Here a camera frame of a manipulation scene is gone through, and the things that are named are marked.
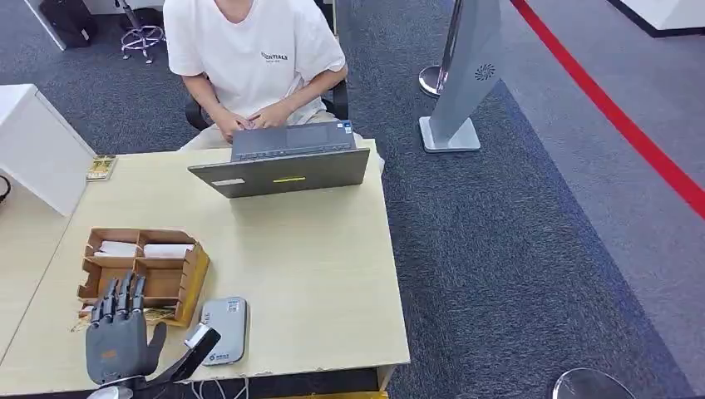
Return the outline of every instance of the small box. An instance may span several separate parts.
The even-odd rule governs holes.
[[[136,244],[133,257],[94,256],[103,241]],[[147,244],[193,244],[184,258],[148,259]],[[78,298],[93,305],[103,295],[112,278],[123,279],[128,270],[146,276],[145,308],[175,307],[173,317],[161,321],[188,327],[208,272],[210,259],[201,244],[182,231],[148,229],[92,229],[83,258],[86,282],[78,287]]]

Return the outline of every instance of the light wood desk surface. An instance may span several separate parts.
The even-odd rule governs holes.
[[[211,257],[201,301],[248,301],[244,358],[201,367],[194,380],[409,362],[375,152],[362,185],[248,199],[228,200],[186,169],[228,158],[228,150],[125,155],[109,181],[86,187],[0,363],[0,395],[96,387],[85,332],[70,331],[92,227],[182,229]],[[169,328],[158,372],[183,355],[185,335]]]
[[[5,183],[0,183],[4,190]],[[0,204],[0,360],[29,306],[69,218],[13,183]]]

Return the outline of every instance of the speaker grille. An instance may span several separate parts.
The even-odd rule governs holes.
[[[492,64],[482,64],[475,71],[475,79],[477,81],[486,81],[495,75],[496,68]]]

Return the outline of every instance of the gray device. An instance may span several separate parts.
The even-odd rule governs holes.
[[[311,123],[237,131],[233,135],[231,160],[272,159],[356,148],[350,121]]]
[[[360,185],[370,150],[290,155],[218,165],[189,171],[227,198]]]
[[[203,305],[200,321],[220,334],[204,366],[237,362],[244,355],[247,302],[240,297],[213,299]]]

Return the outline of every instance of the prosthetic hand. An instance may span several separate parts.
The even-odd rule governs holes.
[[[166,339],[166,325],[159,323],[147,343],[143,314],[145,277],[137,275],[131,295],[133,274],[128,272],[120,283],[113,279],[91,315],[86,332],[86,367],[88,376],[101,389],[89,399],[128,399],[133,393],[170,382],[183,381],[194,373],[220,340],[214,329],[200,324],[185,340],[186,354],[158,377],[147,381],[159,363]]]
[[[143,311],[145,277],[136,276],[134,294],[130,294],[133,274],[127,272],[120,284],[112,279],[105,296],[93,308],[91,326],[86,333],[88,375],[102,385],[122,378],[149,376],[159,364],[166,340],[166,325],[159,323],[147,344],[147,327]]]

